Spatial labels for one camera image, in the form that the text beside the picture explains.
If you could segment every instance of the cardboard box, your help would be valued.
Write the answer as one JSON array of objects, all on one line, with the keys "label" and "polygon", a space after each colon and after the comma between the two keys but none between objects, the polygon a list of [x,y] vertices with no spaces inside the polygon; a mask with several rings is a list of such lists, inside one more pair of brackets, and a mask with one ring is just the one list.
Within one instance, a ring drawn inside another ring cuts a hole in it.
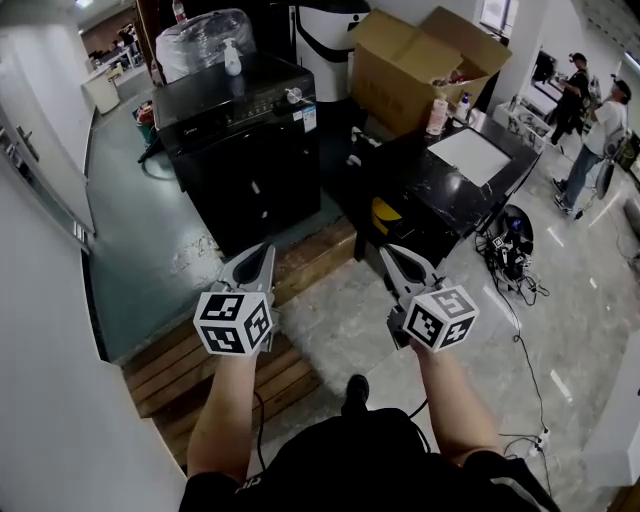
[{"label": "cardboard box", "polygon": [[[457,104],[469,92],[475,104],[511,56],[498,41],[443,7],[419,27],[375,9],[353,30],[353,38],[352,96],[396,136],[425,127],[440,93]],[[432,85],[456,69],[468,81]]]}]

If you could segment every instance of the forearm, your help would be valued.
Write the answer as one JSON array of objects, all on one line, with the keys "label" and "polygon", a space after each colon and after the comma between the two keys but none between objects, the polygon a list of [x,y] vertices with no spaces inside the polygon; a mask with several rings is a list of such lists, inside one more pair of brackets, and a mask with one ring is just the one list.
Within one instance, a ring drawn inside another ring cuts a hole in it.
[{"label": "forearm", "polygon": [[257,354],[223,356],[187,449],[189,476],[216,472],[243,483],[251,456]]},{"label": "forearm", "polygon": [[418,358],[431,425],[442,455],[463,464],[475,451],[500,453],[493,418],[455,355],[450,350],[436,354],[425,350]]}]

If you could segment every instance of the white paper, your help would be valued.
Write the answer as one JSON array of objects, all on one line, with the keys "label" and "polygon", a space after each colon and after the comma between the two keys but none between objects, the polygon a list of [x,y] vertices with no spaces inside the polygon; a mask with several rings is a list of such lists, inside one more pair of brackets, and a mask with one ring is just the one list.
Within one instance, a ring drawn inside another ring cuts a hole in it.
[{"label": "white paper", "polygon": [[511,162],[511,158],[472,129],[434,144],[434,155],[458,168],[460,174],[477,187],[482,187]]},{"label": "white paper", "polygon": [[302,111],[302,120],[304,121],[304,133],[310,132],[315,129],[317,125],[316,121],[316,107],[305,108]]}]

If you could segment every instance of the plastic bag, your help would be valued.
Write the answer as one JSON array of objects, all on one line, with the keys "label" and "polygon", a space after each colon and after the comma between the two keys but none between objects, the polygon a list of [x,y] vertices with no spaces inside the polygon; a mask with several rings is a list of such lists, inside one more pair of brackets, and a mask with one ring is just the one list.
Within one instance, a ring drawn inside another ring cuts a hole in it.
[{"label": "plastic bag", "polygon": [[256,51],[251,22],[240,9],[209,12],[165,30],[156,40],[156,56],[167,82],[224,62],[227,37],[235,38],[241,56]]}]

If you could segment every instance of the door handle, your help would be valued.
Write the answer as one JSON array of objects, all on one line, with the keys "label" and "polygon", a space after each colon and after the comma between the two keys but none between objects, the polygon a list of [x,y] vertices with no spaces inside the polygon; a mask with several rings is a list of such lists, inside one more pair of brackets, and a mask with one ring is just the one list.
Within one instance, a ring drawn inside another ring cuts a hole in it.
[{"label": "door handle", "polygon": [[24,130],[22,129],[22,126],[20,126],[20,125],[16,126],[16,131],[18,132],[18,135],[20,135],[20,139],[22,139],[22,142],[27,147],[27,149],[29,150],[29,152],[31,153],[31,155],[33,156],[35,161],[39,162],[40,161],[40,155],[36,151],[36,148],[33,147],[33,144],[31,144],[31,142],[29,141],[29,138],[33,135],[33,131],[31,131],[29,133],[24,133]]}]

